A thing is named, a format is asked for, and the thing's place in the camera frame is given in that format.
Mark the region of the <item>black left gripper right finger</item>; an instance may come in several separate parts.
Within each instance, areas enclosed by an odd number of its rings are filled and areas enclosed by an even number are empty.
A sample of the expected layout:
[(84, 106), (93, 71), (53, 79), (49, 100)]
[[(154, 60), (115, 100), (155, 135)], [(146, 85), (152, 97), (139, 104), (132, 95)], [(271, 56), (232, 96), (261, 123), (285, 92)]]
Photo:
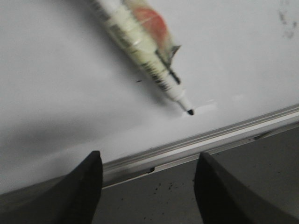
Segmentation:
[(298, 218), (262, 199), (209, 153), (200, 153), (193, 186), (205, 224), (297, 224)]

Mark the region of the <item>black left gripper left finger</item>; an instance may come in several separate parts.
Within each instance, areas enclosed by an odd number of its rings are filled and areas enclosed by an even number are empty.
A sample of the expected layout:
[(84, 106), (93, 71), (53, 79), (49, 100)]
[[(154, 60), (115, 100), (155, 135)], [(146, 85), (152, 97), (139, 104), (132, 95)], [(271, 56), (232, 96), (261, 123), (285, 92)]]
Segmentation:
[(25, 205), (1, 214), (2, 224), (90, 224), (101, 197), (103, 164), (92, 151), (56, 185)]

